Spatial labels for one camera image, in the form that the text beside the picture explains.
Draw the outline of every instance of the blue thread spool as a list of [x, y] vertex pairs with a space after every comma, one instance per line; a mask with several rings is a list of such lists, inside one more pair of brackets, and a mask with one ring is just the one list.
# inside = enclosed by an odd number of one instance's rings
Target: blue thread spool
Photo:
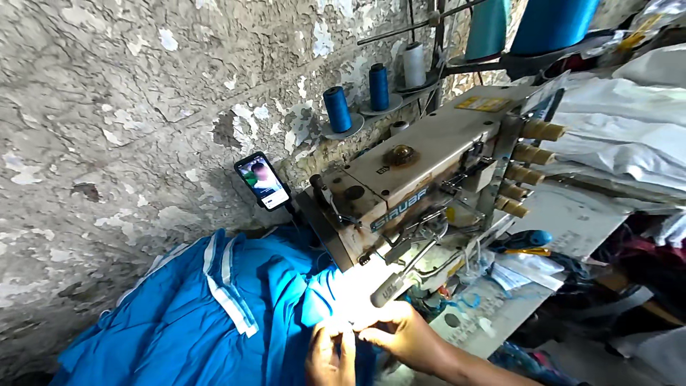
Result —
[[512, 42], [513, 55], [545, 54], [579, 43], [600, 0], [529, 0]]
[[353, 125], [343, 87], [334, 86], [324, 91], [324, 105], [327, 107], [329, 122], [334, 133], [344, 133]]
[[510, 0], [486, 0], [475, 5], [464, 59], [479, 62], [500, 56], [509, 19]]
[[369, 95], [372, 110], [383, 111], [388, 108], [388, 77], [383, 63], [376, 63], [369, 70]]

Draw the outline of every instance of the industrial sewing machine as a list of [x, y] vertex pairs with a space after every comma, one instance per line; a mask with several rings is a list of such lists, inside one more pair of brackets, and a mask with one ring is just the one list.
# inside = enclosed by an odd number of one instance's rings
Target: industrial sewing machine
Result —
[[[521, 184], [544, 178], [527, 166], [554, 155], [522, 139], [555, 141], [564, 133], [521, 111], [536, 90], [474, 87], [341, 170], [310, 178], [296, 202], [341, 271], [373, 258], [401, 267], [372, 304], [383, 306], [413, 283], [435, 291], [476, 246], [526, 215], [521, 202], [531, 190]], [[453, 253], [419, 269], [439, 243]]]

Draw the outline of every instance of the smartphone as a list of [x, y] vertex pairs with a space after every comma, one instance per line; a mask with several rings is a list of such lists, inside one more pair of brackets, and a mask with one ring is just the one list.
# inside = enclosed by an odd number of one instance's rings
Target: smartphone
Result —
[[264, 153], [249, 155], [234, 163], [233, 168], [257, 197], [259, 205], [269, 212], [291, 201], [291, 190], [281, 182]]

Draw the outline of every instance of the thread guide rod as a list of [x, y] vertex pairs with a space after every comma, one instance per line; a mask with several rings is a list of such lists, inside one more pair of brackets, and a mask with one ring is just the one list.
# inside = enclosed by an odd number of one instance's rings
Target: thread guide rod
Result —
[[[439, 17], [439, 19], [446, 18], [446, 17], [451, 16], [453, 14], [456, 14], [460, 11], [463, 11], [463, 10], [466, 10], [470, 7], [473, 7], [479, 3], [483, 3], [484, 1], [486, 1], [486, 0], [467, 1], [467, 3], [465, 3], [464, 5], [460, 5], [459, 7], [453, 8], [450, 11], [445, 11], [442, 14], [440, 14], [438, 17]], [[381, 39], [390, 38], [391, 36], [402, 34], [402, 33], [407, 32], [407, 31], [413, 31], [413, 30], [416, 30], [417, 28], [426, 27], [427, 25], [429, 25], [429, 20], [424, 20], [424, 21], [421, 21], [417, 24], [412, 24], [412, 25], [409, 25], [407, 27], [401, 28], [400, 30], [386, 32], [385, 34], [380, 34], [380, 35], [372, 36], [370, 38], [362, 39], [362, 40], [357, 42], [357, 45], [365, 45], [367, 43], [380, 41]]]

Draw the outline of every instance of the blue garment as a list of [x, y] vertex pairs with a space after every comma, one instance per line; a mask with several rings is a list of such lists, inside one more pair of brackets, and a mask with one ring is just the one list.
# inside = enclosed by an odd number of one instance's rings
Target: blue garment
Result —
[[[303, 384], [311, 328], [335, 314], [341, 273], [315, 274], [322, 252], [299, 235], [219, 229], [156, 260], [60, 355], [51, 385]], [[375, 354], [361, 341], [357, 351], [358, 384], [370, 384]]]

